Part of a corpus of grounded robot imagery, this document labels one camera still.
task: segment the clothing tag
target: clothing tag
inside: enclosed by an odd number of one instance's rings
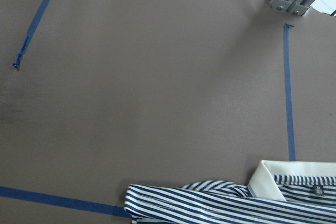
[[[313,186],[314,193],[317,196],[324,196],[323,186],[321,185],[314,185]]]

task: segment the blue tape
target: blue tape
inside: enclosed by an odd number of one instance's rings
[[[0,196],[52,206],[72,208],[88,212],[97,212],[99,214],[131,218],[131,216],[127,212],[125,212],[122,207],[110,206],[78,199],[58,197],[48,194],[34,193],[32,191],[23,191],[3,186],[0,186]]]
[[[295,161],[295,139],[294,139],[294,126],[293,126],[293,111],[292,111],[292,90],[290,84],[290,64],[289,64],[289,28],[293,25],[284,25],[283,43],[284,53],[283,62],[285,70],[285,92],[286,92],[286,112],[287,112],[287,138],[288,138],[288,152],[289,160]]]
[[[28,31],[27,31],[27,35],[23,41],[23,44],[21,46],[21,49],[19,51],[19,53],[16,55],[15,57],[15,62],[12,64],[15,68],[19,68],[20,67],[20,63],[22,61],[23,55],[26,53],[27,48],[30,44],[30,41],[32,40],[34,33],[36,31],[36,28],[38,26],[38,24],[40,23],[42,16],[49,4],[50,0],[42,0],[42,3],[40,4],[40,7],[38,8],[33,21],[31,22]]]

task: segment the navy and white striped cloth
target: navy and white striped cloth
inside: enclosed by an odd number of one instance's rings
[[[335,175],[333,163],[261,161],[248,186],[131,185],[125,210],[132,223],[336,223]]]

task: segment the blue tape strip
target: blue tape strip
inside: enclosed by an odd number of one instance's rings
[[[33,21],[31,22],[29,28],[28,28],[28,31],[27,31],[27,35],[23,41],[23,44],[21,46],[21,49],[19,51],[19,53],[16,55],[15,57],[15,62],[13,63],[13,66],[15,68],[19,68],[20,67],[20,63],[22,61],[22,58],[23,58],[23,55],[26,53],[27,51],[27,48],[30,44],[30,41],[32,40],[33,36],[34,36],[34,33],[36,31],[36,28],[38,26],[38,24],[40,23],[41,19],[42,19],[42,16],[49,4],[49,1],[50,0],[42,0],[42,3],[40,4],[40,7],[39,9],[37,10],[34,18],[33,18]]]
[[[110,206],[78,199],[58,197],[48,194],[34,193],[32,191],[23,191],[3,186],[0,186],[0,196],[52,206],[72,208],[88,212],[97,212],[99,214],[131,218],[131,216],[127,212],[125,212],[122,207]]]
[[[286,111],[287,111],[287,138],[288,138],[288,151],[289,160],[295,161],[295,139],[294,139],[294,126],[293,126],[293,111],[292,111],[292,90],[290,84],[290,64],[289,64],[289,28],[293,25],[284,25],[283,43],[284,53],[283,62],[285,69],[285,92],[286,92]]]

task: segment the white collar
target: white collar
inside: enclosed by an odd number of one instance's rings
[[[248,183],[252,195],[257,198],[286,201],[274,175],[336,176],[336,163],[260,161]]]

